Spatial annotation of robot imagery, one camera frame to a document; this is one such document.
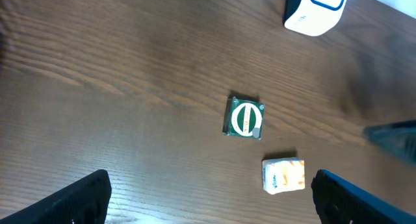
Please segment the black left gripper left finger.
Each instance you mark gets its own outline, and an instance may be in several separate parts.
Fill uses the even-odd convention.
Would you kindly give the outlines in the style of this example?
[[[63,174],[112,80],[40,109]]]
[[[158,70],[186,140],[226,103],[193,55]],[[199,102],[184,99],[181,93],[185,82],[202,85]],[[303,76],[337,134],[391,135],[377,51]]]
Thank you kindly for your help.
[[[3,218],[1,224],[104,224],[111,191],[108,172],[99,169]]]

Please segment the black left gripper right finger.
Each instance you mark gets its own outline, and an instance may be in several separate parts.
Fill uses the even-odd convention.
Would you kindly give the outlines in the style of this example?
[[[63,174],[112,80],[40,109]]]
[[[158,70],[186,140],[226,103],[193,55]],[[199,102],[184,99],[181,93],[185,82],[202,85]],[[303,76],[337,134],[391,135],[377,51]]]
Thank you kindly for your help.
[[[311,188],[315,209],[322,224],[415,223],[415,216],[328,170],[317,171]]]

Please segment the teal wet wipes pack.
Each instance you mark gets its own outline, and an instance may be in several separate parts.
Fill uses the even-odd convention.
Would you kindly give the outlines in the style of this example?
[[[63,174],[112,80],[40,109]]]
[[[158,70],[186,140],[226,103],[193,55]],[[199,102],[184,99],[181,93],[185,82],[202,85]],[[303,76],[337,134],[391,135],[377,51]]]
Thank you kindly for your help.
[[[363,130],[370,143],[395,157],[415,165],[415,120],[374,125]]]

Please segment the green Zam-Buk box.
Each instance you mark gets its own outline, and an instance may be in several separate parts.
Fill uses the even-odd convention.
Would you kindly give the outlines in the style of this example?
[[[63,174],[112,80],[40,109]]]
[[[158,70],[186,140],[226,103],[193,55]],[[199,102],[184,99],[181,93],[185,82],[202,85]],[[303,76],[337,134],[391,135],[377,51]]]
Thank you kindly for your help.
[[[222,133],[260,140],[262,138],[265,104],[232,97],[227,100]]]

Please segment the orange Kleenex tissue pack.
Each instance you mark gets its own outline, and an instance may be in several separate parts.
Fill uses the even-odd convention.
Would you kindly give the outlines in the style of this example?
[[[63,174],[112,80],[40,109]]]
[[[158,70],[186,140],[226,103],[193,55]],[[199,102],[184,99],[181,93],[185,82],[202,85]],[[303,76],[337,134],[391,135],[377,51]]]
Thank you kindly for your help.
[[[263,189],[270,195],[303,190],[306,186],[303,159],[279,158],[262,161]]]

